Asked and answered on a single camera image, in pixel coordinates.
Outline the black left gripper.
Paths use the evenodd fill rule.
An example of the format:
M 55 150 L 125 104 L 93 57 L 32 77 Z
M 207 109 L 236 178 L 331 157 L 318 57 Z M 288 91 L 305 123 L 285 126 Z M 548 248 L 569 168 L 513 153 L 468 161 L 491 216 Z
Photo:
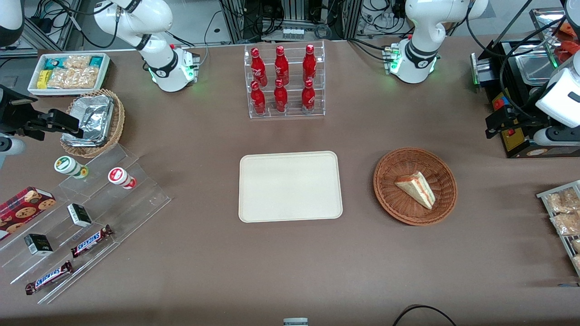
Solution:
M 538 109 L 536 102 L 528 102 L 524 105 L 502 105 L 495 108 L 493 115 L 485 118 L 485 124 L 485 137 L 491 139 L 508 129 L 547 128 L 551 126 L 551 119 Z

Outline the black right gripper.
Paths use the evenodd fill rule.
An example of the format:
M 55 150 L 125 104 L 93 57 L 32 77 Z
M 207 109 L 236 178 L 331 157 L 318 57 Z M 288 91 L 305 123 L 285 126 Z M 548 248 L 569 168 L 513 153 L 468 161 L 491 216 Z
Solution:
M 43 115 L 45 123 L 32 123 L 41 113 L 32 103 L 37 98 L 25 96 L 3 85 L 0 101 L 0 132 L 2 136 L 20 135 L 43 142 L 45 131 L 69 134 L 75 138 L 84 138 L 80 120 L 57 109 L 51 109 Z

